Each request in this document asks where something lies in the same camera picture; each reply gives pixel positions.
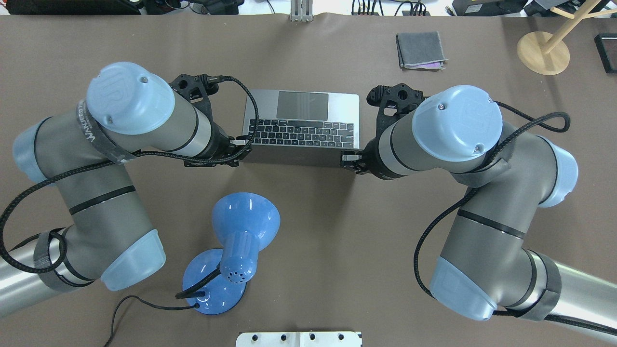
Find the round wooden base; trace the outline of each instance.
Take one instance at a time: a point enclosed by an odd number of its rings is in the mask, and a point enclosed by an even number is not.
[[[549,53],[542,53],[542,47],[552,36],[553,34],[544,31],[534,31],[518,41],[516,53],[523,64],[533,72],[556,75],[564,71],[570,63],[570,51],[563,41]]]

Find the brown table surface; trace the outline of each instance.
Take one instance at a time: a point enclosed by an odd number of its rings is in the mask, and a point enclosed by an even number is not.
[[[469,84],[534,116],[565,111],[565,134],[535,128],[569,150],[580,167],[565,202],[540,209],[525,246],[617,282],[617,76],[607,75],[594,37],[617,32],[614,19],[583,21],[566,37],[569,67],[554,77],[528,70],[516,42],[538,29],[555,32],[563,19],[370,18],[318,15],[290,23],[284,15],[194,14],[148,17],[0,18],[0,203],[31,183],[11,156],[14,138],[43,117],[72,109],[100,68],[132,61],[172,80],[181,73],[238,77],[249,88],[356,93],[406,83],[434,94]],[[394,37],[438,30],[447,68],[401,71]],[[224,83],[211,97],[215,121],[239,135],[244,93]],[[362,146],[375,133],[377,109],[362,101]],[[516,125],[524,120],[507,111]],[[210,211],[224,195],[251,191],[278,207],[281,228],[259,258],[242,301],[220,316],[124,307],[113,346],[232,347],[240,332],[355,330],[365,346],[601,346],[548,322],[511,317],[475,322],[427,297],[413,278],[412,254],[427,224],[465,187],[447,172],[394,181],[355,177],[342,169],[243,164],[186,169],[181,162],[143,158],[127,165],[167,253],[156,274],[119,292],[101,282],[60,295],[0,321],[2,346],[96,346],[109,335],[112,311],[128,294],[182,305],[188,262],[220,245]],[[9,246],[34,233],[70,225],[55,188],[26,199],[9,221]],[[441,223],[423,248],[429,282],[452,223]]]

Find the gray cloth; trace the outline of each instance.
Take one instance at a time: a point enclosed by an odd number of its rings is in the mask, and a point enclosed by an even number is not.
[[[446,60],[439,33],[398,33],[396,46],[402,69],[443,69]]]

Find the keyboard key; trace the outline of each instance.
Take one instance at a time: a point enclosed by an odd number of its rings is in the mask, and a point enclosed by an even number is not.
[[[314,120],[288,120],[287,124],[292,127],[323,128],[323,122],[316,122]]]

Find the lamp base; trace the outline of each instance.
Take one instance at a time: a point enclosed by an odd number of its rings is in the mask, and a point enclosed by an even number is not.
[[[223,256],[220,248],[209,249],[191,260],[184,271],[182,290],[185,290],[202,280],[217,268]],[[189,305],[199,304],[195,310],[203,314],[221,314],[232,309],[244,295],[246,283],[231,283],[222,276],[217,276],[200,291],[205,292],[200,298],[188,298]]]
[[[541,75],[556,75],[564,71],[570,63],[570,51],[563,41],[560,41],[552,51],[542,53],[542,47],[553,36],[544,31],[534,31],[523,36],[516,45],[516,53],[533,72]]]

